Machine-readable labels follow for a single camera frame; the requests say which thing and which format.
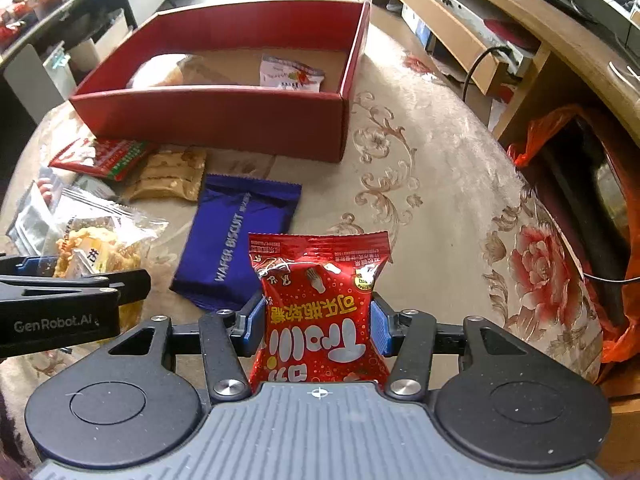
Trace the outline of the clear rice cake packet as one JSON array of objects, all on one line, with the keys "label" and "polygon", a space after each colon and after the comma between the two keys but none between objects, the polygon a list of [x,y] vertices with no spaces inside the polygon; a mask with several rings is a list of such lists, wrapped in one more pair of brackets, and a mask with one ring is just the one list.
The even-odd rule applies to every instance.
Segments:
[{"label": "clear rice cake packet", "polygon": [[173,53],[153,56],[143,63],[127,82],[127,88],[143,90],[201,84],[234,84],[234,81],[218,72],[205,55]]}]

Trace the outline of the vacuum packed sausages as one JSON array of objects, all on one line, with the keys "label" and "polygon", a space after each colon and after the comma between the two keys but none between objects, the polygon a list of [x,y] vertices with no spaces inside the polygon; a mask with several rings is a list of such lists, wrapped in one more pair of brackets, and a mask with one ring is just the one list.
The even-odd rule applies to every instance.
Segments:
[{"label": "vacuum packed sausages", "polygon": [[50,211],[54,211],[60,200],[63,188],[65,188],[64,181],[52,168],[41,167],[36,179],[36,185]]}]

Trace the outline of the white set top box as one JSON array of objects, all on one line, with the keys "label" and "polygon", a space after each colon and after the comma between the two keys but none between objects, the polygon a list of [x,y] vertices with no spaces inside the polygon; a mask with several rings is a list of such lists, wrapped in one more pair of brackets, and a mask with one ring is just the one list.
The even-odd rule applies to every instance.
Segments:
[{"label": "white set top box", "polygon": [[540,46],[540,41],[506,12],[487,0],[436,0],[480,38],[485,48],[507,46],[498,53],[508,65],[508,73],[522,78]]}]

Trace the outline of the clear yellow egg crisp bag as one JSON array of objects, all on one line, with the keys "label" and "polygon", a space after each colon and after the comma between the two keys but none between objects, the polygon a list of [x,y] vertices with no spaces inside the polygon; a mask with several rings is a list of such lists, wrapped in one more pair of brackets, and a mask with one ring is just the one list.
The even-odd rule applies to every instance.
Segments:
[{"label": "clear yellow egg crisp bag", "polygon": [[56,278],[141,269],[168,221],[66,186],[54,206],[44,249]]}]

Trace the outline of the blue wafer biscuit pack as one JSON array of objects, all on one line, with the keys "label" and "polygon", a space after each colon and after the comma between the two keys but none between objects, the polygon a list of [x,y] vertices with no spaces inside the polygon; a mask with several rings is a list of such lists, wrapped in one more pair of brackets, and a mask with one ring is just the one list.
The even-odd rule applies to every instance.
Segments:
[{"label": "blue wafer biscuit pack", "polygon": [[285,234],[299,184],[209,174],[170,290],[206,311],[240,310],[260,289],[250,233]]}]

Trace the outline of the silver white snack pack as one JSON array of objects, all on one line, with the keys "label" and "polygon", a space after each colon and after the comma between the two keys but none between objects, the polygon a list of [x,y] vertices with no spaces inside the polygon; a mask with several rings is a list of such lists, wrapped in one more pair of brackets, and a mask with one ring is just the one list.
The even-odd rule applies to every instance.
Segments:
[{"label": "silver white snack pack", "polygon": [[6,234],[20,255],[48,256],[54,253],[53,237],[57,232],[53,211],[34,181],[18,202],[17,213]]}]

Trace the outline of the red spicy strip packet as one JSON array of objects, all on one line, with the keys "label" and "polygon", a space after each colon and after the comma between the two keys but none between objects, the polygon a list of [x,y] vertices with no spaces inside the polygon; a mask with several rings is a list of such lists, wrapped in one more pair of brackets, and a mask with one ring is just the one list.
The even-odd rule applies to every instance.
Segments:
[{"label": "red spicy strip packet", "polygon": [[155,149],[155,144],[145,141],[84,136],[59,151],[49,166],[119,182]]}]

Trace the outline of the silver duck snack packet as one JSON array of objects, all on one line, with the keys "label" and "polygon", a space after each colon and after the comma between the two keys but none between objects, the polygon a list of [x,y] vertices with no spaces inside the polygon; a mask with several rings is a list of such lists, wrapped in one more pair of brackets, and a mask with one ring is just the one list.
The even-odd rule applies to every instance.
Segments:
[{"label": "silver duck snack packet", "polygon": [[319,92],[324,78],[323,70],[285,58],[264,55],[260,61],[260,85],[265,88]]}]

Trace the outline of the white cardboard box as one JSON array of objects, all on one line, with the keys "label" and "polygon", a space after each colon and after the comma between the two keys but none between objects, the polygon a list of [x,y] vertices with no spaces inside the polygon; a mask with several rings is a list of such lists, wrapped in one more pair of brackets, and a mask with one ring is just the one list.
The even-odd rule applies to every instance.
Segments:
[{"label": "white cardboard box", "polygon": [[99,10],[82,14],[64,30],[65,51],[79,73],[90,73],[127,37],[130,29],[125,11]]}]

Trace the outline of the Kaprons wafer packet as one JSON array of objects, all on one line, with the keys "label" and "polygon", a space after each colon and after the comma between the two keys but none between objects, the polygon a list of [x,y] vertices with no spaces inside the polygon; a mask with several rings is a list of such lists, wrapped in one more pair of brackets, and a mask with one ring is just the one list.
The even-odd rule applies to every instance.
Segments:
[{"label": "Kaprons wafer packet", "polygon": [[73,187],[79,188],[96,197],[103,198],[104,200],[116,200],[117,198],[117,194],[109,185],[98,178],[86,176],[85,174],[82,174],[75,180]]}]

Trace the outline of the long dark side table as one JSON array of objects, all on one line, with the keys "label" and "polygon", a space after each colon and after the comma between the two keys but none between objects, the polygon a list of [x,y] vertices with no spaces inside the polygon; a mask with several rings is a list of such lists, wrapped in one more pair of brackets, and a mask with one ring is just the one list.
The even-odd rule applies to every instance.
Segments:
[{"label": "long dark side table", "polygon": [[78,46],[111,16],[131,32],[165,0],[70,0],[30,26],[1,55],[1,128],[32,128],[66,97],[42,66],[47,50]]}]

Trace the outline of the red cardboard box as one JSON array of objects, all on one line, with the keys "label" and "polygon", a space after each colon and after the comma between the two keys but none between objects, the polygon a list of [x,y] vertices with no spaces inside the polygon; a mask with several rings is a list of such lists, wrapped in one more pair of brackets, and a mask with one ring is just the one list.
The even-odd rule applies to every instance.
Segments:
[{"label": "red cardboard box", "polygon": [[[155,14],[87,76],[70,104],[99,138],[151,141],[340,162],[366,2],[283,0],[190,6]],[[128,82],[162,54],[209,53],[228,84],[152,87]],[[319,92],[260,85],[262,56],[321,68]]]}]

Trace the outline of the gold brown snack packet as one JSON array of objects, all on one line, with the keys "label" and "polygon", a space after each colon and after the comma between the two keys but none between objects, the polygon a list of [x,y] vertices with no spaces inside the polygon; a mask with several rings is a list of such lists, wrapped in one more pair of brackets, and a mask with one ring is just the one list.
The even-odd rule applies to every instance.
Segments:
[{"label": "gold brown snack packet", "polygon": [[122,192],[125,200],[180,198],[196,202],[206,169],[204,148],[158,151],[150,155]]}]

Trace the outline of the red Trolli gummy bag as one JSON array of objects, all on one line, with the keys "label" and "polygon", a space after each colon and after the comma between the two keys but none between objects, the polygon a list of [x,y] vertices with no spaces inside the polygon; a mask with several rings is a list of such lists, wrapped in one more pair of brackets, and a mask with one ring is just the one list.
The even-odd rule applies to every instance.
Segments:
[{"label": "red Trolli gummy bag", "polygon": [[264,382],[386,382],[370,332],[374,284],[390,258],[386,232],[252,233],[248,252],[265,299],[254,390]]}]

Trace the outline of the orange plastic bag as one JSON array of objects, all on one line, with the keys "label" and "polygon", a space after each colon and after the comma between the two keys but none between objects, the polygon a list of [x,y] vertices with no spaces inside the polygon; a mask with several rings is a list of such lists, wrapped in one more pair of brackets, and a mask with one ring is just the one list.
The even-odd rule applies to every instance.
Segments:
[{"label": "orange plastic bag", "polygon": [[[508,156],[533,185],[586,274],[603,328],[605,363],[639,354],[639,147],[612,118],[577,104],[532,120]],[[627,223],[615,225],[599,190],[611,170]]]}]

